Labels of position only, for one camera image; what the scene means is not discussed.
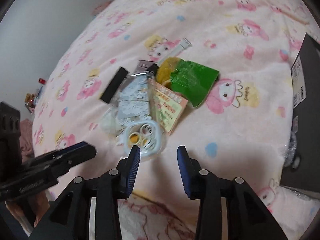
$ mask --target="green plastic packet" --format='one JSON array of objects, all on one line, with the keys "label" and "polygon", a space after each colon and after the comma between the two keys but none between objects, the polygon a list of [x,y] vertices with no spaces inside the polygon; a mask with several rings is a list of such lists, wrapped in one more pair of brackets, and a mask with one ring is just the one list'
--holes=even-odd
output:
[{"label": "green plastic packet", "polygon": [[193,61],[180,60],[171,73],[171,90],[181,93],[193,107],[199,106],[207,97],[219,71]]}]

